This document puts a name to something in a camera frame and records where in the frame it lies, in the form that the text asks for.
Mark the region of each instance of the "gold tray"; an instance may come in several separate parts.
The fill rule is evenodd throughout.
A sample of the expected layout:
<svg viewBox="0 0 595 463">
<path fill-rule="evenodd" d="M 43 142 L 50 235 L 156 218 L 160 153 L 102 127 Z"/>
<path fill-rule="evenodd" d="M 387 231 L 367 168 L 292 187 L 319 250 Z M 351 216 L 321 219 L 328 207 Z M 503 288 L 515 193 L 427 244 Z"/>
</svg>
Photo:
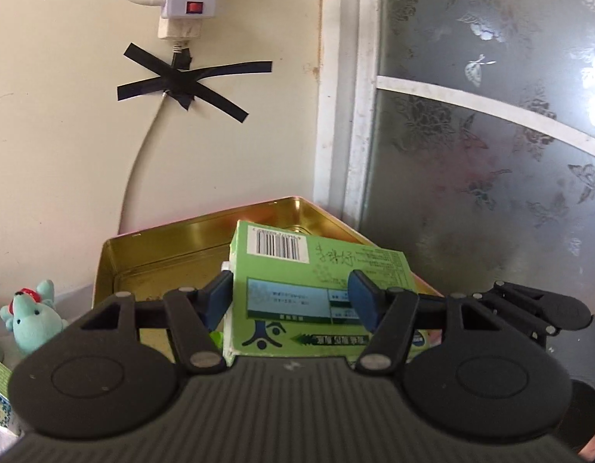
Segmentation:
<svg viewBox="0 0 595 463">
<path fill-rule="evenodd" d="M 119 291 L 132 292 L 138 301 L 145 301 L 160 299 L 176 287 L 205 286 L 218 275 L 222 261 L 228 260 L 229 243 L 240 219 L 374 245 L 300 197 L 232 208 L 107 240 L 96 273 L 93 305 Z M 420 292 L 438 294 L 417 276 L 416 283 Z M 142 330 L 141 341 L 171 357 L 163 330 Z"/>
</svg>

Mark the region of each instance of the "glass panel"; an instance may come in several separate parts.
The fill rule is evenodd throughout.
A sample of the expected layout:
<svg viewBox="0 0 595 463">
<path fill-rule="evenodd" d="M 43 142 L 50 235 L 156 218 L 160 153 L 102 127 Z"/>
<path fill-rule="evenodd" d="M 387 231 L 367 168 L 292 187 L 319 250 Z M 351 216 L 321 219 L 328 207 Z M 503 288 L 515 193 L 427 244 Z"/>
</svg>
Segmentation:
<svg viewBox="0 0 595 463">
<path fill-rule="evenodd" d="M 595 311 L 595 159 L 490 115 L 379 91 L 361 231 L 442 292 L 503 279 Z"/>
<path fill-rule="evenodd" d="M 460 89 L 595 137 L 595 0 L 382 0 L 380 74 Z"/>
</svg>

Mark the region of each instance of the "crossed black tape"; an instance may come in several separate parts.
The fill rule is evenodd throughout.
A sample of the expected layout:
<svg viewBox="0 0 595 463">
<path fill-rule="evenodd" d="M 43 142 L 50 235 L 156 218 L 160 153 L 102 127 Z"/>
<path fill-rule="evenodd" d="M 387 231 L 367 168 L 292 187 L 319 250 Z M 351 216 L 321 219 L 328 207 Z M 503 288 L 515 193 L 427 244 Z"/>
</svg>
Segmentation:
<svg viewBox="0 0 595 463">
<path fill-rule="evenodd" d="M 226 64 L 211 68 L 180 71 L 166 62 L 158 59 L 135 44 L 130 44 L 124 52 L 130 60 L 135 61 L 146 69 L 156 73 L 156 78 L 149 78 L 117 88 L 117 99 L 124 100 L 136 95 L 151 92 L 166 91 L 184 108 L 188 109 L 195 97 L 209 102 L 212 106 L 224 111 L 230 117 L 243 123 L 248 113 L 212 89 L 199 83 L 199 80 L 212 76 L 226 76 L 229 74 L 271 73 L 272 61 L 254 61 L 248 63 Z"/>
</svg>

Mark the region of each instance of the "red switch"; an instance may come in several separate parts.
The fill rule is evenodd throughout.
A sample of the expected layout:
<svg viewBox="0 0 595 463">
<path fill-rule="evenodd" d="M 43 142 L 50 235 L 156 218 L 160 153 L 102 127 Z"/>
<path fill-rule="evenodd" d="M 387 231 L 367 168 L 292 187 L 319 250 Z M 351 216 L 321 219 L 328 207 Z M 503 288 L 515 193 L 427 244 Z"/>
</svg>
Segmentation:
<svg viewBox="0 0 595 463">
<path fill-rule="evenodd" d="M 187 2 L 187 14 L 203 14 L 203 2 Z"/>
</svg>

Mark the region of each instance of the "plush toy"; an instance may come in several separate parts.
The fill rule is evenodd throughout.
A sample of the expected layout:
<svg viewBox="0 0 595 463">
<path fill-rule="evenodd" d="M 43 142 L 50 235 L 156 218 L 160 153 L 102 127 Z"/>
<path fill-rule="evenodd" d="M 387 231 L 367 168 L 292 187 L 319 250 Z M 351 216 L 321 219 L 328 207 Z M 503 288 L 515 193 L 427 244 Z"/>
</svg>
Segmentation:
<svg viewBox="0 0 595 463">
<path fill-rule="evenodd" d="M 0 310 L 6 329 L 13 332 L 24 355 L 40 348 L 67 325 L 54 310 L 53 297 L 53 282 L 43 280 L 35 291 L 16 292 L 12 302 Z"/>
</svg>

